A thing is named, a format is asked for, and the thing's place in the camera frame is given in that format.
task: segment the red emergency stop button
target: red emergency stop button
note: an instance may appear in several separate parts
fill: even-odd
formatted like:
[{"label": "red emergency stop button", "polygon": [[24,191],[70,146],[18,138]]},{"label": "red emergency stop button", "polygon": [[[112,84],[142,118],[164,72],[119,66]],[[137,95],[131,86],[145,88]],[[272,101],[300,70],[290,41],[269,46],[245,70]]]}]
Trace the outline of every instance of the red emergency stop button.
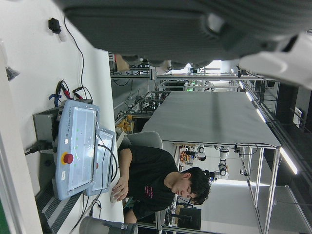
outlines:
[{"label": "red emergency stop button", "polygon": [[74,160],[74,156],[72,154],[66,154],[64,156],[64,162],[67,164],[71,164]]}]

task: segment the black hair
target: black hair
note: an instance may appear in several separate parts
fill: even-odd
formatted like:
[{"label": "black hair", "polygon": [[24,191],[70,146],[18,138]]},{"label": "black hair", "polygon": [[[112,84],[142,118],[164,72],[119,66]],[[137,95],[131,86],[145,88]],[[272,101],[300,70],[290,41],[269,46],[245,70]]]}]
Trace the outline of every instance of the black hair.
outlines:
[{"label": "black hair", "polygon": [[208,198],[211,182],[209,181],[209,171],[203,171],[199,167],[191,167],[181,173],[190,173],[191,193],[196,197],[191,198],[195,205],[201,205]]}]

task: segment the black t-shirt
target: black t-shirt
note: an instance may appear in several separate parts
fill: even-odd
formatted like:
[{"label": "black t-shirt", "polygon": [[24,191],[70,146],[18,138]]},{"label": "black t-shirt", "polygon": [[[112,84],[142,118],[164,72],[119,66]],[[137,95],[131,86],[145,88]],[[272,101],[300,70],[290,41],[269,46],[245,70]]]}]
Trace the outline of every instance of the black t-shirt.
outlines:
[{"label": "black t-shirt", "polygon": [[129,149],[132,161],[128,196],[136,199],[133,212],[140,219],[171,204],[175,194],[164,185],[164,179],[178,169],[172,155],[163,149],[134,145]]}]

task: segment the cable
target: cable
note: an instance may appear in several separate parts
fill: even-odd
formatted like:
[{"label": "cable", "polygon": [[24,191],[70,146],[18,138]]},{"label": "cable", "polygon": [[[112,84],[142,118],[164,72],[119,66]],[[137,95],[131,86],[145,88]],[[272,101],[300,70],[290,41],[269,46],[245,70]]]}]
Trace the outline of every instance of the cable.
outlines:
[{"label": "cable", "polygon": [[83,89],[86,89],[86,90],[88,91],[89,96],[90,96],[90,98],[91,98],[91,102],[92,102],[92,104],[93,104],[93,98],[92,98],[92,96],[91,96],[91,94],[90,94],[89,90],[88,90],[86,87],[83,87]]},{"label": "cable", "polygon": [[104,147],[105,149],[107,149],[107,150],[111,153],[111,156],[113,156],[113,159],[114,159],[115,165],[116,165],[116,172],[115,172],[115,175],[114,175],[114,177],[111,179],[111,182],[113,182],[114,179],[115,179],[116,176],[117,176],[117,168],[118,168],[118,164],[117,164],[116,157],[115,157],[114,153],[113,153],[107,146],[105,146],[105,145],[100,145],[100,144],[98,144],[98,146]]},{"label": "cable", "polygon": [[71,232],[76,228],[76,226],[79,224],[79,222],[81,221],[82,217],[83,217],[83,214],[86,212],[86,209],[87,209],[87,206],[88,206],[88,202],[89,202],[89,197],[87,199],[87,203],[86,203],[86,207],[83,209],[83,204],[84,204],[84,195],[83,193],[82,194],[82,213],[81,213],[81,216],[79,218],[79,220],[77,221],[77,223],[74,225],[74,227],[72,228]]},{"label": "cable", "polygon": [[70,36],[72,37],[72,39],[74,40],[75,45],[76,45],[77,49],[79,50],[79,52],[81,53],[81,56],[82,56],[82,70],[81,70],[80,82],[81,82],[81,86],[83,87],[84,94],[85,94],[85,96],[86,96],[86,98],[87,98],[87,93],[86,93],[85,87],[83,86],[83,83],[82,83],[82,75],[83,75],[83,70],[84,70],[84,56],[83,56],[83,53],[82,53],[82,51],[80,50],[79,46],[77,45],[77,42],[76,42],[74,36],[73,36],[73,35],[71,34],[71,32],[68,30],[67,25],[66,25],[66,20],[65,20],[65,19],[66,19],[66,16],[64,16],[64,25],[65,25],[65,28],[66,28],[66,30],[68,31],[69,35],[70,35]]},{"label": "cable", "polygon": [[255,152],[253,152],[252,154],[238,154],[238,155],[245,155],[245,156],[251,156],[251,155],[254,155],[257,151],[258,151],[258,145],[255,144],[257,149],[255,150]]},{"label": "cable", "polygon": [[[98,200],[99,196],[101,195],[101,193],[102,193],[102,191],[103,191],[103,184],[104,184],[104,180],[103,180],[103,173],[104,173],[104,171],[103,171],[103,170],[104,170],[104,158],[105,158],[104,156],[105,156],[105,154],[106,154],[106,150],[108,150],[108,151],[111,153],[111,156],[114,157],[115,164],[116,164],[116,172],[115,172],[115,175],[114,175],[113,179],[111,179],[111,182],[114,181],[114,179],[116,178],[116,176],[117,176],[117,168],[118,168],[117,160],[116,160],[116,158],[115,158],[114,153],[112,152],[111,149],[109,149],[107,146],[104,145],[104,141],[102,140],[101,136],[98,135],[98,137],[101,139],[101,142],[103,143],[103,145],[98,144],[98,146],[104,147],[105,150],[104,150],[104,155],[103,155],[103,160],[102,160],[102,188],[101,188],[99,194],[97,195],[97,197],[94,199],[95,201]],[[94,207],[94,205],[95,205],[95,203],[93,203],[93,205],[91,206],[91,210],[90,210],[90,212],[89,212],[89,216],[92,216],[92,215],[93,215],[93,207]]]},{"label": "cable", "polygon": [[130,94],[129,94],[129,96],[131,95],[132,87],[133,87],[133,79],[131,80],[131,89],[130,89]]},{"label": "cable", "polygon": [[252,75],[252,76],[254,76],[254,77],[257,77],[257,78],[260,78],[260,79],[263,79],[263,80],[266,80],[266,81],[273,81],[273,80],[268,80],[268,79],[264,79],[264,78],[262,78],[262,77],[259,77],[259,76],[256,76],[256,75],[254,75],[254,74],[252,74],[252,73],[250,73],[250,72],[248,72],[248,71],[246,71],[249,75]]},{"label": "cable", "polygon": [[129,83],[129,81],[130,81],[131,79],[128,79],[128,81],[125,83],[125,84],[118,84],[117,82],[116,82],[116,80],[112,80],[113,82],[115,82],[115,84],[116,85],[118,85],[118,86],[125,86],[125,85],[127,85],[128,83]]}]

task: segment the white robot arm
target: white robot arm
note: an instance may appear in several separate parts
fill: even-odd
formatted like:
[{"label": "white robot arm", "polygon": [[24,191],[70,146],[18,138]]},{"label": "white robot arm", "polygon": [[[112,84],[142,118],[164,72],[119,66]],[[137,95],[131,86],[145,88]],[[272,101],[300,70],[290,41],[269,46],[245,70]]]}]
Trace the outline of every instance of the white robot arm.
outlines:
[{"label": "white robot arm", "polygon": [[229,156],[229,148],[221,146],[219,151],[220,151],[219,171],[209,172],[211,182],[216,181],[217,179],[227,179],[229,177],[226,165],[226,159]]}]

